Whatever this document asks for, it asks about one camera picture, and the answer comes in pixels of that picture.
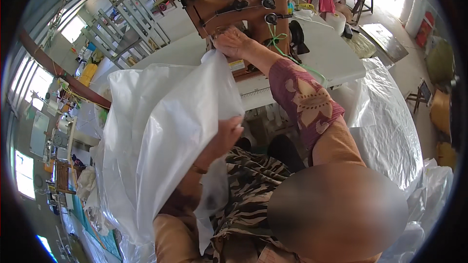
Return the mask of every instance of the brown sewing machine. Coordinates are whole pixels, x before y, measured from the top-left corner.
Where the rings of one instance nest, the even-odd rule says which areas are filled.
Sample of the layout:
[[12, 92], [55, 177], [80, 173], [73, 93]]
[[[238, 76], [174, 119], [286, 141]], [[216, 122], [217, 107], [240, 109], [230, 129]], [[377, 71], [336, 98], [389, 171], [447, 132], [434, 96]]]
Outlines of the brown sewing machine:
[[[218, 29], [237, 26], [250, 38], [268, 46], [272, 43], [269, 25], [276, 26], [276, 35], [287, 36], [277, 40], [276, 45], [284, 54], [290, 54], [290, 34], [287, 0], [181, 0], [190, 19], [202, 38], [207, 39], [207, 49], [212, 49], [211, 38]], [[242, 59], [228, 57], [236, 81], [262, 74], [256, 67]]]

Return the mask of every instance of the teal cloth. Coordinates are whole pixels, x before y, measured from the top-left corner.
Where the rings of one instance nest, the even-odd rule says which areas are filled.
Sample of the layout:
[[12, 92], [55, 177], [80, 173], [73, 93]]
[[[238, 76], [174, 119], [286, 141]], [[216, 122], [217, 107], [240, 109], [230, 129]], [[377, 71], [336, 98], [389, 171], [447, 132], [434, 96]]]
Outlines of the teal cloth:
[[[89, 221], [86, 218], [85, 212], [83, 211], [83, 208], [81, 207], [81, 202], [79, 201], [78, 196], [72, 195], [73, 196], [73, 210], [72, 213], [76, 216], [76, 218], [81, 222], [83, 225], [84, 229], [91, 234], [97, 241], [98, 238], [96, 237], [95, 232], [93, 231], [93, 227], [89, 224]], [[99, 236], [99, 239], [101, 239], [102, 243], [106, 247], [106, 249], [113, 254], [117, 259], [122, 261], [122, 258], [120, 257], [120, 254], [117, 249], [117, 243], [114, 238], [114, 232], [109, 231], [109, 234], [107, 236], [102, 236], [97, 233]]]

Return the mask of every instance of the green thread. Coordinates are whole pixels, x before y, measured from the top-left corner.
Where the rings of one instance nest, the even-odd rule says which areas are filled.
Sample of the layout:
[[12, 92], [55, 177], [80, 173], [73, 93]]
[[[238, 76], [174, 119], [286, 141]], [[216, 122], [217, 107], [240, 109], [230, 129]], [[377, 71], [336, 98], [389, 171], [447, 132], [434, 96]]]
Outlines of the green thread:
[[272, 40], [270, 41], [270, 43], [268, 44], [268, 46], [271, 46], [273, 44], [273, 46], [278, 50], [278, 52], [283, 55], [284, 57], [287, 57], [289, 59], [291, 59], [292, 61], [294, 61], [297, 65], [301, 66], [302, 68], [304, 69], [307, 69], [307, 70], [310, 70], [312, 71], [313, 73], [316, 73], [317, 75], [319, 75], [321, 78], [322, 78], [322, 83], [321, 85], [324, 87], [324, 88], [327, 88], [327, 84], [328, 84], [328, 81], [327, 79], [321, 74], [319, 73], [317, 70], [311, 68], [311, 67], [308, 67], [307, 65], [305, 64], [300, 64], [299, 62], [296, 61], [296, 59], [294, 59], [293, 57], [289, 56], [289, 55], [286, 55], [283, 53], [283, 51], [278, 48], [278, 46], [276, 45], [276, 40], [280, 41], [280, 40], [283, 40], [285, 39], [288, 35], [286, 35], [285, 33], [281, 33], [279, 34], [278, 36], [276, 36], [276, 26], [274, 26], [274, 32], [272, 31], [272, 26], [270, 24], [268, 24], [268, 28], [270, 30], [270, 34], [272, 35]]

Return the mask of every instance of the white thread spool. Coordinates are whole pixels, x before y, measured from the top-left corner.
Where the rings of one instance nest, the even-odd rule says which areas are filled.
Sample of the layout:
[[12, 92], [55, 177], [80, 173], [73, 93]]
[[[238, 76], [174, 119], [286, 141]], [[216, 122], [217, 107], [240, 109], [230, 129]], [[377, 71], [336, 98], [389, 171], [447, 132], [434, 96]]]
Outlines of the white thread spool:
[[338, 35], [341, 36], [343, 34], [346, 17], [341, 12], [327, 12], [325, 15], [325, 21], [335, 29], [335, 32], [337, 32]]

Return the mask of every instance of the camouflage fabric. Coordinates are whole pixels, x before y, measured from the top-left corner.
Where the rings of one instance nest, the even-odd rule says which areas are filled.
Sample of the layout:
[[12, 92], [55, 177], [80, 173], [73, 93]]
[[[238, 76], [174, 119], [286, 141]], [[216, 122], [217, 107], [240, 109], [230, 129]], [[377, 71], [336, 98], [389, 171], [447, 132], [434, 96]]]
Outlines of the camouflage fabric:
[[273, 190], [291, 174], [280, 161], [234, 147], [227, 155], [230, 188], [225, 208], [211, 218], [212, 243], [204, 259], [219, 262], [223, 243], [231, 235], [251, 235], [265, 243], [283, 248], [273, 236], [266, 211]]

